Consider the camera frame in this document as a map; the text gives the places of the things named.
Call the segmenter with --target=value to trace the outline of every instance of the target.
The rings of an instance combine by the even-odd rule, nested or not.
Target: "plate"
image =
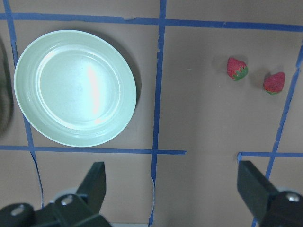
[[[134,77],[122,55],[101,38],[76,30],[34,40],[19,58],[14,85],[31,125],[72,147],[117,136],[136,104]]]

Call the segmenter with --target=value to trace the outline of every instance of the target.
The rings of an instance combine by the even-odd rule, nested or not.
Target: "round plate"
[[[73,147],[105,143],[129,123],[136,104],[121,54],[92,34],[61,30],[34,40],[15,70],[15,94],[43,135]]]

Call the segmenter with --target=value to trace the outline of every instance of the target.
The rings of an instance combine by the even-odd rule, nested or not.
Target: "strawberry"
[[[245,62],[235,58],[229,58],[227,61],[227,74],[234,80],[245,77],[248,73],[248,67]]]
[[[275,95],[282,91],[285,82],[285,74],[278,72],[264,78],[263,87],[271,95]]]

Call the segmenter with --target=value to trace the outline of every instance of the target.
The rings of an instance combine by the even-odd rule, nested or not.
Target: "screw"
[[[72,202],[72,195],[68,195],[63,200],[61,200],[61,204],[63,206],[66,206],[66,205],[70,204],[71,202]]]
[[[11,211],[11,216],[16,216],[18,214],[21,214],[22,212],[24,211],[24,206],[23,204],[17,206],[16,208],[14,208],[12,211]]]
[[[288,193],[286,197],[290,202],[298,202],[300,200],[300,197],[296,193]]]

